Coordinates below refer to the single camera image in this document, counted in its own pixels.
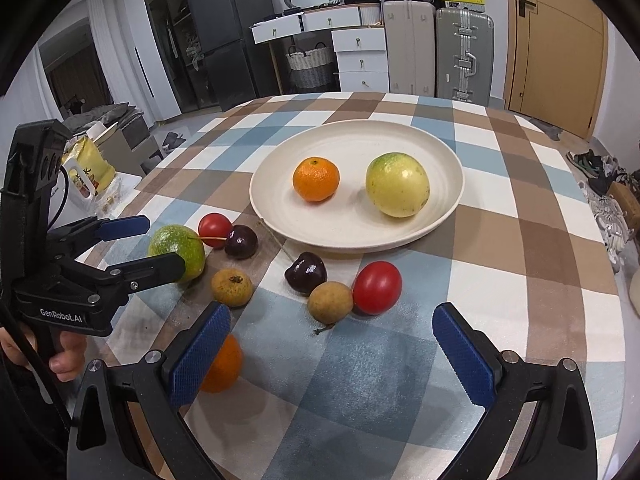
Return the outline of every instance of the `dark cherry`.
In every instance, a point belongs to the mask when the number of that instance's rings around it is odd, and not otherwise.
[[[226,237],[225,253],[237,260],[244,260],[251,258],[257,249],[258,235],[255,231],[246,225],[234,225]]]
[[[289,269],[284,271],[284,279],[290,287],[308,296],[326,281],[326,267],[322,258],[313,253],[302,253]]]

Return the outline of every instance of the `cherry stem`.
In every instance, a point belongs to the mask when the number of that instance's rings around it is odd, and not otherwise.
[[[322,328],[316,328],[316,329],[314,330],[314,334],[316,334],[316,335],[320,335],[320,334],[321,334],[322,332],[324,332],[325,330],[331,330],[334,326],[335,326],[335,323],[331,323],[331,324],[326,325],[326,326],[324,326],[324,327],[322,327]]]
[[[264,227],[266,229],[266,231],[271,235],[271,237],[274,240],[276,240],[276,243],[280,246],[280,248],[282,249],[282,252],[287,255],[289,260],[291,260],[291,263],[295,262],[296,259],[293,256],[291,256],[291,254],[289,254],[289,251],[287,251],[284,248],[284,245],[281,243],[280,240],[278,240],[278,237],[275,235],[275,233],[271,229],[269,229],[269,226],[267,224],[265,224],[264,219],[263,218],[258,218],[258,222],[260,222],[260,224],[262,224],[262,227]]]

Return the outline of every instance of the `checkered tablecloth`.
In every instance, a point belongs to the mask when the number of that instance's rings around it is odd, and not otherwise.
[[[388,260],[402,273],[399,303],[379,317],[347,319],[321,335],[305,300],[283,279],[289,260],[249,203],[252,172],[274,147],[318,124],[371,118],[410,124],[458,154],[466,189],[455,214],[404,248],[321,254],[329,279],[351,285]],[[241,378],[200,394],[186,420],[229,479],[435,479],[482,409],[471,405],[431,331],[434,307],[453,302],[498,349],[530,362],[573,358],[586,382],[600,475],[620,422],[625,342],[616,285],[600,232],[564,158],[535,126],[475,105],[398,94],[326,93],[264,98],[211,121],[166,158],[120,207],[196,229],[217,211],[252,226],[250,260],[210,252],[201,279],[137,294],[99,342],[109,364],[164,348],[211,300],[210,277],[239,267],[257,289],[234,327]],[[101,244],[84,259],[104,268],[146,256],[149,235]],[[290,253],[303,248],[287,241]],[[515,438],[526,428],[526,415]],[[507,446],[494,477],[507,471]]]

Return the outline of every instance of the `tomato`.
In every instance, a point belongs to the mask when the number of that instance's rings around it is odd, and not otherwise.
[[[353,283],[353,303],[365,314],[382,314],[396,304],[402,292],[402,276],[389,262],[373,262]]]
[[[202,217],[198,224],[198,236],[200,238],[226,238],[233,229],[233,224],[220,213],[209,213]],[[214,249],[222,249],[225,246],[224,240],[203,240],[205,244]]]

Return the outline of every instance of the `ceramic plate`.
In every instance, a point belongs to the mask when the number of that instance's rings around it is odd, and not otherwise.
[[[427,172],[431,195],[415,216],[396,219],[369,200],[370,162],[389,152],[416,158]],[[335,195],[322,203],[302,200],[292,176],[307,157],[321,156],[340,171]],[[433,231],[455,210],[465,177],[460,160],[444,142],[412,126],[373,120],[323,124],[278,145],[260,164],[249,186],[256,214],[287,238],[338,252],[391,249]]]

